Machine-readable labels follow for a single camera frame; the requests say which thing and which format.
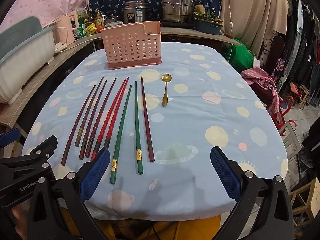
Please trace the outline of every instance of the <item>red chopstick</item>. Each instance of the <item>red chopstick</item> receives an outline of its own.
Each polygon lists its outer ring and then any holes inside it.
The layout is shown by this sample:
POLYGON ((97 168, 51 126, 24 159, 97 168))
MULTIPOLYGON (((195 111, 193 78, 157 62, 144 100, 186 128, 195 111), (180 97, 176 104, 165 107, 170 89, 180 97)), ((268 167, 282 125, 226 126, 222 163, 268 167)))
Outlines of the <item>red chopstick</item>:
POLYGON ((113 116, 112 116, 112 119, 111 119, 109 130, 108 130, 108 133, 107 133, 107 136, 106 136, 106 140, 104 141, 104 145, 103 145, 103 147, 105 149, 109 148, 113 127, 115 126, 117 114, 118 114, 118 111, 119 111, 119 108, 120 108, 120 104, 121 104, 121 101, 122 101, 122 98, 123 98, 123 95, 124 95, 125 87, 127 86, 128 81, 129 81, 129 78, 127 78, 127 80, 126 80, 126 82, 124 84, 124 87, 122 89, 122 92, 121 92, 121 95, 119 97, 118 103, 116 105, 115 111, 113 112, 113 116))
POLYGON ((78 135, 77 135, 77 138, 76 138, 76 142, 75 142, 75 146, 76 147, 79 147, 80 145, 80 140, 81 140, 81 136, 82 136, 82 132, 84 130, 84 126, 85 126, 85 122, 87 121, 87 118, 88 118, 88 115, 89 115, 89 112, 90 112, 90 109, 91 109, 91 106, 93 104, 93 101, 94 101, 94 98, 96 97, 97 93, 98 93, 98 90, 99 90, 99 87, 102 83, 102 80, 103 80, 104 77, 101 78, 100 82, 99 82, 99 85, 97 86, 97 89, 95 90, 95 92, 93 93, 93 96, 90 100, 90 103, 88 105, 88 108, 87 108, 87 111, 85 111, 85 114, 84 114, 84 117, 82 119, 82 123, 80 125, 80 128, 79 128, 79 131, 78 131, 78 135))
POLYGON ((115 105, 116 105, 116 102, 117 102, 117 100, 118 100, 118 97, 119 97, 119 95, 120 95, 120 93, 121 93, 121 91, 122 91, 122 88, 123 88, 125 82, 126 82, 126 79, 122 82, 122 85, 121 85, 121 87, 119 88, 119 91, 118 91, 115 99, 113 100, 112 105, 111 105, 111 107, 110 107, 110 109, 109 109, 109 111, 108 111, 107 117, 106 117, 106 119, 104 120, 103 126, 102 126, 102 128, 101 128, 101 130, 100 130, 100 134, 99 134, 98 139, 97 139, 97 142, 96 142, 96 145, 94 146, 94 149, 93 149, 93 153, 92 153, 92 156, 91 156, 91 159, 90 159, 91 161, 95 158, 97 152, 99 152, 99 149, 100 149, 100 146, 101 146, 101 142, 102 142, 102 139, 103 139, 104 132, 106 131, 106 128, 107 128, 107 125, 108 125, 110 116, 111 116, 111 114, 112 114, 113 108, 114 108, 115 105))
POLYGON ((68 153, 69 153, 69 150, 70 150, 71 142, 72 142, 73 136, 75 135, 77 125, 78 125, 78 123, 80 121, 80 117, 81 117, 81 115, 82 115, 82 113, 84 111, 84 108, 85 108, 85 106, 86 106, 86 104, 87 104, 87 102, 88 102, 88 100, 89 100, 89 98, 90 98, 90 96, 91 96, 91 94, 92 94, 92 92, 93 92, 95 87, 96 87, 96 85, 94 85, 92 87, 89 95, 87 96, 86 100, 84 101, 84 104, 82 105, 82 108, 81 108, 81 110, 80 110, 80 112, 79 112, 79 114, 77 116, 75 124, 72 127, 72 130, 71 130, 71 133, 69 135, 69 139, 67 141, 66 148, 64 149, 64 153, 63 153, 62 160, 61 160, 61 164, 63 166, 66 165, 66 161, 67 161, 68 153))
POLYGON ((99 125, 99 122, 100 122, 100 118, 101 118, 103 110, 104 110, 104 108, 105 108, 105 106, 107 104, 107 101, 108 101, 108 98, 110 96, 111 90, 113 89, 113 86, 116 83, 116 80, 117 80, 117 78, 115 78, 115 80, 113 81, 113 83, 112 83, 112 85, 111 85, 111 87, 110 87, 110 89, 109 89, 109 91, 108 91, 108 93, 106 95, 106 98, 104 99, 104 101, 102 103, 102 106, 101 106, 100 111, 98 113, 97 120, 96 120, 96 122, 95 122, 95 124, 93 126, 93 130, 92 130, 92 132, 90 134, 90 137, 89 137, 89 140, 88 140, 88 145, 87 145, 87 148, 85 150, 85 156, 87 158, 89 158, 89 156, 90 156, 90 152, 91 152, 92 145, 93 145, 93 140, 94 140, 94 137, 96 136, 96 132, 97 132, 97 128, 98 128, 98 125, 99 125))
POLYGON ((88 137, 89 137, 89 132, 90 132, 90 129, 91 129, 91 125, 92 125, 92 122, 93 122, 93 119, 94 119, 94 115, 97 111, 97 108, 98 108, 98 104, 99 104, 99 101, 100 101, 100 98, 102 96, 102 93, 103 93, 103 90, 105 88, 107 84, 107 80, 104 82, 103 86, 102 86, 102 89, 98 95, 98 98, 97 98, 97 101, 96 103, 94 104, 94 107, 92 109, 92 112, 91 112, 91 115, 90 115, 90 119, 89 119, 89 122, 88 122, 88 125, 87 125, 87 128, 85 130, 85 134, 83 136, 83 140, 82 140, 82 144, 81 144, 81 149, 80 149, 80 153, 79 153, 79 159, 80 160, 83 160, 83 157, 84 157, 84 150, 85 150, 85 147, 87 146, 87 141, 88 141, 88 137))
POLYGON ((146 127, 146 136, 147 136, 147 146, 149 152, 149 159, 151 162, 155 161, 155 156, 153 155, 153 147, 151 141, 151 133, 150 133, 150 126, 149 126, 149 119, 148 119, 148 112, 147 112, 147 104, 146 104, 146 95, 144 93, 144 86, 143 86, 143 78, 141 77, 141 89, 142 89, 142 102, 143 102, 143 114, 144 114, 144 124, 146 127))

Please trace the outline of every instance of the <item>steel pot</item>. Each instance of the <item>steel pot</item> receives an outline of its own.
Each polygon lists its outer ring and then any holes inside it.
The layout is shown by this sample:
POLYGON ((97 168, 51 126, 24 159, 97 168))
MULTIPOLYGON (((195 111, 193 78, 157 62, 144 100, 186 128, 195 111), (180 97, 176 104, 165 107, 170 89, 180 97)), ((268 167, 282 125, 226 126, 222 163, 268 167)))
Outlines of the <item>steel pot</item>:
POLYGON ((149 10, 146 1, 128 1, 124 3, 123 20, 124 23, 135 23, 147 21, 147 11, 149 10))
POLYGON ((162 0, 163 20, 168 22, 186 23, 193 13, 195 0, 162 0))
POLYGON ((190 20, 193 5, 161 2, 163 20, 167 22, 186 23, 190 20))

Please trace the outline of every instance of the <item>chopstick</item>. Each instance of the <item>chopstick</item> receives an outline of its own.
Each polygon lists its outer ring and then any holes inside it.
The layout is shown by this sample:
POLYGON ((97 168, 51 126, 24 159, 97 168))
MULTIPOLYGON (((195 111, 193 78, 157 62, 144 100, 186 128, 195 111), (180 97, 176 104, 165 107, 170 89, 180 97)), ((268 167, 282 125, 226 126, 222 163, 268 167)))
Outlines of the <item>chopstick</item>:
POLYGON ((126 82, 126 79, 122 82, 122 85, 121 85, 121 87, 119 88, 119 91, 118 91, 115 99, 113 100, 112 105, 111 105, 111 107, 110 107, 110 109, 109 109, 109 111, 108 111, 107 117, 106 117, 106 119, 105 119, 104 122, 103 122, 103 126, 102 126, 102 128, 101 128, 101 130, 100 130, 100 134, 99 134, 99 136, 98 136, 96 145, 94 146, 94 149, 93 149, 93 152, 92 152, 92 156, 91 156, 90 161, 93 161, 93 159, 95 158, 97 152, 99 152, 99 149, 100 149, 100 146, 101 146, 101 142, 102 142, 102 138, 103 138, 104 132, 106 131, 106 128, 107 128, 107 125, 108 125, 110 116, 111 116, 111 114, 112 114, 113 108, 114 108, 115 105, 116 105, 116 102, 117 102, 117 100, 118 100, 118 97, 119 97, 120 93, 122 92, 122 88, 123 88, 125 82, 126 82))
POLYGON ((118 103, 117 103, 115 111, 113 113, 113 116, 112 116, 112 119, 111 119, 111 124, 109 126, 109 130, 108 130, 108 133, 107 133, 107 136, 106 136, 106 140, 104 141, 104 145, 103 145, 103 147, 105 149, 109 149, 109 144, 110 144, 110 140, 111 140, 113 127, 115 126, 115 122, 116 122, 117 114, 118 114, 118 111, 119 111, 119 107, 120 107, 120 104, 121 104, 121 101, 122 101, 122 98, 123 98, 123 94, 124 94, 124 91, 125 91, 125 87, 127 86, 128 81, 129 81, 129 78, 127 78, 127 80, 125 81, 124 87, 122 89, 121 95, 119 97, 118 103))
POLYGON ((128 95, 127 95, 127 99, 125 100, 125 103, 124 103, 124 108, 123 108, 123 111, 122 111, 122 116, 121 116, 120 124, 119 124, 119 130, 118 130, 117 140, 116 140, 116 144, 115 144, 115 151, 114 151, 114 153, 113 153, 111 173, 110 173, 110 183, 111 183, 111 184, 115 184, 115 183, 116 183, 117 162, 118 162, 118 159, 119 159, 121 136, 122 136, 122 130, 123 130, 123 125, 124 125, 125 113, 126 113, 127 107, 128 107, 128 102, 129 102, 129 97, 130 97, 131 88, 132 88, 132 85, 130 85, 129 92, 128 92, 128 95))
POLYGON ((110 96, 110 93, 111 93, 111 90, 113 89, 113 86, 115 85, 116 83, 116 80, 117 78, 115 78, 115 80, 113 81, 107 95, 106 95, 106 98, 104 99, 103 103, 102 103, 102 106, 100 108, 100 111, 98 113, 98 117, 97 117, 97 120, 93 126, 93 130, 90 134, 90 137, 89 137, 89 140, 88 140, 88 145, 87 145, 87 148, 85 150, 85 156, 88 158, 90 156, 90 152, 91 152, 91 149, 92 149, 92 145, 93 145, 93 140, 94 140, 94 137, 96 136, 96 132, 97 132, 97 128, 98 128, 98 125, 99 125, 99 121, 101 119, 101 116, 102 116, 102 113, 103 113, 103 110, 104 108, 106 107, 106 104, 107 104, 107 101, 108 101, 108 98, 110 96))
POLYGON ((85 126, 85 122, 87 121, 87 118, 88 118, 88 115, 89 115, 89 112, 90 112, 90 109, 91 109, 91 106, 93 104, 93 101, 94 101, 94 98, 96 97, 96 94, 99 90, 99 87, 102 83, 102 80, 103 80, 104 77, 101 78, 100 82, 99 82, 99 85, 97 86, 97 89, 95 90, 95 92, 93 93, 93 96, 91 98, 91 101, 89 103, 89 106, 87 108, 87 111, 85 111, 85 114, 84 114, 84 117, 82 119, 82 123, 80 125, 80 128, 79 128, 79 131, 78 131, 78 135, 77 135, 77 139, 76 139, 76 142, 75 142, 75 146, 79 147, 80 145, 80 140, 81 140, 81 136, 82 136, 82 132, 83 132, 83 128, 85 126))
POLYGON ((138 93, 137 93, 136 81, 134 82, 134 122, 135 122, 135 129, 136 129, 136 155, 137 155, 138 173, 143 174, 140 131, 139 131, 139 116, 138 116, 138 93))
POLYGON ((90 116, 90 119, 89 119, 89 122, 88 122, 88 125, 87 125, 87 129, 85 130, 85 134, 83 136, 83 140, 82 140, 82 144, 81 144, 81 149, 80 149, 80 154, 79 154, 79 159, 80 160, 83 160, 83 157, 84 157, 84 150, 85 150, 85 147, 87 146, 87 141, 88 141, 88 137, 89 137, 89 132, 90 132, 90 129, 91 129, 91 125, 92 125, 92 122, 93 122, 93 118, 94 118, 94 115, 97 111, 97 108, 98 108, 98 104, 99 104, 99 101, 100 101, 100 98, 102 96, 102 92, 105 88, 107 84, 107 80, 104 82, 103 86, 102 86, 102 89, 98 95, 98 98, 97 98, 97 101, 96 103, 94 104, 94 107, 92 109, 92 112, 91 112, 91 116, 90 116))
POLYGON ((62 160, 61 160, 61 165, 65 166, 66 165, 66 161, 67 161, 67 157, 68 157, 68 153, 69 153, 69 150, 70 150, 70 146, 71 146, 71 142, 72 142, 72 139, 73 139, 73 136, 75 135, 75 132, 76 132, 76 128, 77 128, 77 125, 80 121, 80 117, 84 111, 84 108, 94 90, 94 88, 96 87, 96 85, 94 85, 89 93, 89 95, 87 96, 86 100, 84 101, 84 104, 82 105, 82 108, 80 109, 80 112, 77 116, 77 119, 75 121, 75 124, 73 125, 72 127, 72 130, 71 130, 71 133, 69 135, 69 139, 67 141, 67 144, 66 144, 66 148, 64 149, 64 153, 63 153, 63 156, 62 156, 62 160))
POLYGON ((142 77, 141 77, 141 89, 142 89, 143 114, 144 114, 144 124, 145 124, 145 127, 146 127, 146 136, 147 136, 149 159, 150 159, 151 162, 154 162, 155 161, 155 157, 153 155, 151 133, 150 133, 150 126, 149 126, 149 119, 148 119, 148 112, 147 112, 147 104, 146 104, 146 95, 144 93, 144 86, 143 86, 143 78, 142 77))

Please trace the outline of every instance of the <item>flower-shaped spoon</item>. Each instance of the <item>flower-shaped spoon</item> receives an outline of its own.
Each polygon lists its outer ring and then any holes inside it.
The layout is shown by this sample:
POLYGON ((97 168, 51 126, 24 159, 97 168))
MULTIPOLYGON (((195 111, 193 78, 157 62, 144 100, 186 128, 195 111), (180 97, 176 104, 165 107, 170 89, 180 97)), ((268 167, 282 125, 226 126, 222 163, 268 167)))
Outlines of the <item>flower-shaped spoon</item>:
POLYGON ((167 84, 171 81, 172 76, 169 74, 164 74, 161 76, 163 82, 165 82, 165 90, 162 98, 162 106, 166 106, 168 104, 168 94, 167 94, 167 84))

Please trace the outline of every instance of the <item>pink cloth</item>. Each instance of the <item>pink cloth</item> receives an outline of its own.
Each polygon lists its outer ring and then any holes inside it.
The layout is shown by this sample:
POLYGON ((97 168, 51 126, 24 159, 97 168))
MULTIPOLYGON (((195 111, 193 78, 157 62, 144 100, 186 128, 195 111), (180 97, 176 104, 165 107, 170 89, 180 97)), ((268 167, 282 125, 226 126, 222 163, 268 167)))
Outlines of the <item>pink cloth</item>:
POLYGON ((38 17, 43 26, 86 4, 86 0, 16 0, 0 25, 0 32, 29 16, 38 17))
POLYGON ((247 82, 248 85, 257 84, 264 90, 271 89, 273 95, 273 101, 270 106, 266 109, 271 117, 279 112, 279 99, 278 91, 276 89, 276 84, 273 79, 261 68, 250 68, 241 72, 241 76, 247 82))

